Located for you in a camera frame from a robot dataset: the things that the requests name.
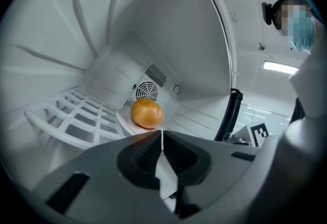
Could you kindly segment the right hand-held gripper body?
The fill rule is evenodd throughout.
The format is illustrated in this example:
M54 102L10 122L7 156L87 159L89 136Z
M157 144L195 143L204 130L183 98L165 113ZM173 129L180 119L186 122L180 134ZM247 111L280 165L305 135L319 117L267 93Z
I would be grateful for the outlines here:
M236 133L228 132L223 137L226 143L245 145L261 148L265 139L269 136L267 127L263 121L250 123Z

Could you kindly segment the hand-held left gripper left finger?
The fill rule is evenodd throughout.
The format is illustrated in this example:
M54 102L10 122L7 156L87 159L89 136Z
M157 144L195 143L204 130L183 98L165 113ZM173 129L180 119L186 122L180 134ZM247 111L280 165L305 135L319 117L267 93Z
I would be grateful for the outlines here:
M64 219L175 219L155 176L161 132L97 145L46 175L34 193Z

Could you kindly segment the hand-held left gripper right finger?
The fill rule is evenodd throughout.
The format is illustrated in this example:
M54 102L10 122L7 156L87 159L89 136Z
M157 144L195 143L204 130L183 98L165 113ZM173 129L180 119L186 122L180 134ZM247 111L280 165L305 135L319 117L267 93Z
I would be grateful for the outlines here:
M258 151L163 131L163 153L177 176L174 213L183 219L208 207L241 178Z

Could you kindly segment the white round plate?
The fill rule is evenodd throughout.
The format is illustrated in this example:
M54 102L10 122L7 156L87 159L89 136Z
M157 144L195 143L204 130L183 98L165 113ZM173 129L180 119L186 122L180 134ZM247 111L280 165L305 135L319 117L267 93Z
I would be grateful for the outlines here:
M163 131L162 127L154 129L142 128L136 124L131 118L131 111L127 109L119 109L115 113L116 119L123 129L131 135L151 132L155 130ZM162 133L159 134L161 153L155 165L155 177L160 181L160 197L162 199L173 198L177 192L177 175L173 172L167 158L164 155L164 140Z

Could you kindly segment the orange bread bun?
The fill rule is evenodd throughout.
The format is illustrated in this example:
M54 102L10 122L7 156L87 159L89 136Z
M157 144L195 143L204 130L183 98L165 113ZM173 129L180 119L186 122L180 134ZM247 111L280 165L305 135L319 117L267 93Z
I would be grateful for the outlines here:
M165 121L164 110L153 100L138 99L132 105L131 119L145 129L156 129Z

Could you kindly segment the black mini fridge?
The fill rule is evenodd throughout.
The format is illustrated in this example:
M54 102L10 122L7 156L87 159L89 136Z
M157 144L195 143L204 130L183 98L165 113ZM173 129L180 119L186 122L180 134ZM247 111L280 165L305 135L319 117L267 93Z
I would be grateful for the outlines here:
M163 129L215 139L232 86L228 20L224 0L2 2L0 156L9 176L32 190L84 151L25 116L72 88L116 111L152 99Z

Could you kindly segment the ceiling light panel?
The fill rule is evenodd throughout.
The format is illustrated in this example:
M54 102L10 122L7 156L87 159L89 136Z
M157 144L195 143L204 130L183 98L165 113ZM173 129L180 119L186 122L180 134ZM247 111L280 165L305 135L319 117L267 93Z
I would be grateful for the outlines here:
M298 68L296 67L270 61L265 61L263 68L265 70L281 72L289 75L294 75L298 71Z

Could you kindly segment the light blue face mask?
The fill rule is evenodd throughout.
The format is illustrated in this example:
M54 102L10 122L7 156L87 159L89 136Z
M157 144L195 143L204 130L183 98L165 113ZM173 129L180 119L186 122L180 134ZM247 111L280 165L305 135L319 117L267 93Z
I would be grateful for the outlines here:
M299 52L311 51L316 39L315 22L311 14L307 11L294 11L287 21L288 40Z

